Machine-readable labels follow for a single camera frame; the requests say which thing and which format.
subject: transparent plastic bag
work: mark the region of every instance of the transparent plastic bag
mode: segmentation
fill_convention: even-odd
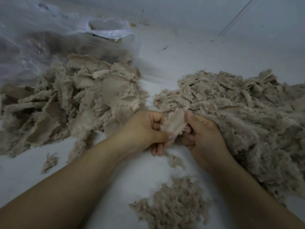
[[[131,64],[139,49],[126,20],[79,17],[41,0],[0,0],[0,86],[31,84],[71,53]]]

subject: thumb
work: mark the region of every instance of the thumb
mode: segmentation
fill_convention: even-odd
[[[157,131],[152,129],[151,143],[164,143],[174,139],[171,132]]]
[[[204,129],[203,123],[200,120],[198,120],[198,118],[192,113],[191,110],[189,110],[186,113],[186,121],[192,127],[195,133],[200,133],[203,131]]]

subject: forearm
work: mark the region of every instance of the forearm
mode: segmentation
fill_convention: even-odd
[[[123,160],[106,139],[0,209],[0,228],[75,228]]]
[[[240,229],[305,227],[298,217],[273,199],[237,162],[213,176]]]

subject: pile of beige fabric scraps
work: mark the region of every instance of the pile of beige fabric scraps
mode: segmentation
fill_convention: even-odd
[[[138,86],[139,77],[137,68],[123,62],[109,65],[72,54],[66,66],[51,64],[34,87],[2,86],[0,155],[15,157],[71,135],[77,139],[71,162],[87,149],[92,130],[109,136],[145,105],[147,93]]]
[[[288,194],[305,197],[304,84],[280,84],[271,70],[246,80],[200,71],[179,87],[155,96],[167,115],[164,128],[180,134],[181,113],[191,109],[218,125],[234,158],[279,202]]]
[[[152,203],[142,198],[129,207],[138,214],[139,221],[147,221],[149,229],[196,228],[200,216],[203,224],[208,222],[211,201],[203,198],[203,190],[190,177],[172,178],[171,187],[162,184],[155,192]]]

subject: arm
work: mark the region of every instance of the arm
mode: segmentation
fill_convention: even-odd
[[[1,208],[0,228],[76,228],[124,158],[169,141],[170,133],[153,130],[162,120],[161,113],[138,112],[117,134]]]
[[[189,111],[182,143],[215,179],[240,229],[303,229],[305,224],[273,199],[231,156],[218,127]]]

